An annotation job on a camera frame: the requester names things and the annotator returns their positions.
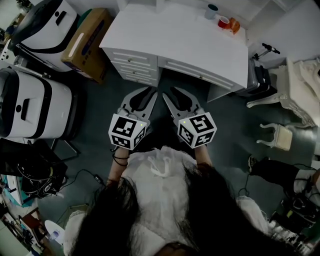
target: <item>chair leg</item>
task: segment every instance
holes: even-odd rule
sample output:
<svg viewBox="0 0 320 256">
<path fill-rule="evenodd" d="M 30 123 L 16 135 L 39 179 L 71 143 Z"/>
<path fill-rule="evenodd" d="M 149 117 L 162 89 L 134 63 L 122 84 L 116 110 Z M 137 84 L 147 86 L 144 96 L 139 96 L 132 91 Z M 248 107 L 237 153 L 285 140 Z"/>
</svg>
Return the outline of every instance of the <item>chair leg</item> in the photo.
<svg viewBox="0 0 320 256">
<path fill-rule="evenodd" d="M 256 141 L 256 143 L 262 143 L 266 146 L 269 146 L 270 148 L 273 148 L 276 144 L 276 133 L 277 133 L 277 129 L 279 127 L 279 124 L 276 124 L 276 123 L 269 123 L 269 124 L 266 124 L 266 125 L 263 125 L 262 123 L 260 124 L 260 127 L 261 128 L 264 128 L 264 129 L 267 129 L 267 128 L 273 128 L 274 129 L 274 135 L 273 135 L 273 140 L 268 142 L 268 141 L 264 141 L 262 139 L 258 139 Z"/>
<path fill-rule="evenodd" d="M 73 160 L 73 159 L 76 159 L 76 158 L 78 158 L 79 155 L 81 154 L 81 152 L 78 151 L 78 150 L 75 148 L 75 146 L 73 146 L 73 145 L 70 143 L 70 141 L 67 141 L 67 140 L 63 140 L 63 141 L 69 146 L 69 148 L 72 149 L 72 151 L 75 153 L 75 155 L 74 155 L 74 156 L 67 157 L 67 158 L 65 158 L 65 159 L 62 159 L 62 160 L 60 160 L 60 161 L 54 162 L 54 163 L 53 163 L 54 165 L 61 164 L 61 163 L 65 163 L 65 162 L 67 162 L 67 161 L 71 161 L 71 160 Z M 51 145 L 52 151 L 55 150 L 55 147 L 56 147 L 57 143 L 58 143 L 58 139 L 55 138 L 55 139 L 53 140 L 52 145 Z"/>
<path fill-rule="evenodd" d="M 260 127 L 261 128 L 264 128 L 264 129 L 266 129 L 266 128 L 274 128 L 275 130 L 277 130 L 277 128 L 278 128 L 278 125 L 279 124 L 276 124 L 276 123 L 269 123 L 269 124 L 266 124 L 266 125 L 263 125 L 262 123 L 260 124 Z"/>
<path fill-rule="evenodd" d="M 280 102 L 280 94 L 275 93 L 269 97 L 265 97 L 265 98 L 261 98 L 261 99 L 257 99 L 254 101 L 250 101 L 246 104 L 246 107 L 248 109 L 252 108 L 253 106 L 256 105 L 264 105 L 264 104 L 273 104 L 273 103 L 278 103 Z"/>
<path fill-rule="evenodd" d="M 264 145 L 266 145 L 266 146 L 269 146 L 270 148 L 273 148 L 274 146 L 275 146 L 275 139 L 273 140 L 273 141 L 271 141 L 271 142 L 267 142 L 267 141 L 264 141 L 264 140 L 262 140 L 262 139 L 258 139 L 257 141 L 256 141 L 256 143 L 262 143 L 262 144 L 264 144 Z"/>
</svg>

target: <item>bracelet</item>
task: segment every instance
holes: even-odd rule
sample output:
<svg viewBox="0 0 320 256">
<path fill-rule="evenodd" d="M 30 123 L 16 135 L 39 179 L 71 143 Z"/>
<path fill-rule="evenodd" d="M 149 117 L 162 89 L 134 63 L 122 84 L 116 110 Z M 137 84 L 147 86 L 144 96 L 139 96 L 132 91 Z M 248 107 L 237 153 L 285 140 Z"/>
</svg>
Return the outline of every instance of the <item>bracelet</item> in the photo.
<svg viewBox="0 0 320 256">
<path fill-rule="evenodd" d="M 120 166 L 123 166 L 123 167 L 127 167 L 128 166 L 128 162 L 126 164 L 121 164 L 119 163 L 117 160 L 116 160 L 116 157 L 113 157 L 113 160 Z"/>
<path fill-rule="evenodd" d="M 113 154 L 112 155 L 112 157 L 113 157 L 113 159 L 122 159 L 122 160 L 126 160 L 126 159 L 129 159 L 129 155 L 128 155 L 128 157 L 126 157 L 126 158 L 121 158 L 121 157 L 116 157 L 116 154 Z"/>
</svg>

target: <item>white wall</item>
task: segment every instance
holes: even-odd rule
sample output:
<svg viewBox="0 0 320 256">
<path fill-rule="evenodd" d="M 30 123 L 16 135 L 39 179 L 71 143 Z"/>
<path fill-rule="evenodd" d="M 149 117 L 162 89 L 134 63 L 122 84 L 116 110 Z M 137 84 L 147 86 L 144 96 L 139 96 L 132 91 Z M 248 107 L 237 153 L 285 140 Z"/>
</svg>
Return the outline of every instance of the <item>white wall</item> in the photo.
<svg viewBox="0 0 320 256">
<path fill-rule="evenodd" d="M 249 54 L 272 45 L 281 54 L 268 53 L 261 61 L 266 68 L 277 67 L 286 57 L 293 62 L 320 56 L 320 9 L 313 0 L 305 0 L 284 15 L 257 43 L 249 47 Z"/>
<path fill-rule="evenodd" d="M 115 17 L 119 12 L 117 0 L 66 0 L 66 1 L 80 15 L 82 15 L 85 11 L 91 8 L 107 8 L 113 17 Z"/>
<path fill-rule="evenodd" d="M 0 28 L 6 30 L 19 13 L 16 0 L 0 0 Z"/>
</svg>

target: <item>white desk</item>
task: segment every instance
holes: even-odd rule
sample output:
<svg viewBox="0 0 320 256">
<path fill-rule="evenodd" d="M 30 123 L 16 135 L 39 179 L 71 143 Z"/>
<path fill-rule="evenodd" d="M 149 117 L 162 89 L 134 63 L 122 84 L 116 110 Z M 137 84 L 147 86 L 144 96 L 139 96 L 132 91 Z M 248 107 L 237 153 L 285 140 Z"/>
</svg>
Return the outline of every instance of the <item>white desk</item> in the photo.
<svg viewBox="0 0 320 256">
<path fill-rule="evenodd" d="M 204 13 L 170 1 L 156 13 L 130 2 L 116 16 L 100 47 L 127 80 L 158 86 L 162 68 L 172 69 L 214 84 L 208 101 L 217 92 L 225 95 L 246 88 L 246 31 L 241 28 L 233 35 L 218 27 L 218 19 L 205 19 Z"/>
</svg>

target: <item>white machine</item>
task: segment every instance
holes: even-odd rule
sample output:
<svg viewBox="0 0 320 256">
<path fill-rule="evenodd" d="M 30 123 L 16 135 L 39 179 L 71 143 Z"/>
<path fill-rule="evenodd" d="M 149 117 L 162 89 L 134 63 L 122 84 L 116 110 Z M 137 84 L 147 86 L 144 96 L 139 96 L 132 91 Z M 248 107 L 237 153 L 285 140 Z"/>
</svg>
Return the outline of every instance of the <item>white machine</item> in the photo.
<svg viewBox="0 0 320 256">
<path fill-rule="evenodd" d="M 15 64 L 15 60 L 16 60 L 16 56 L 15 54 L 8 49 L 8 46 L 10 44 L 10 39 L 8 40 L 8 42 L 5 44 L 2 53 L 0 55 L 0 61 L 4 61 L 6 63 L 9 63 L 11 65 Z"/>
<path fill-rule="evenodd" d="M 0 70 L 0 137 L 59 138 L 70 125 L 69 87 L 11 68 Z"/>
<path fill-rule="evenodd" d="M 55 71 L 70 71 L 61 55 L 77 30 L 78 20 L 65 0 L 44 0 L 27 13 L 8 48 L 13 51 L 17 46 Z"/>
</svg>

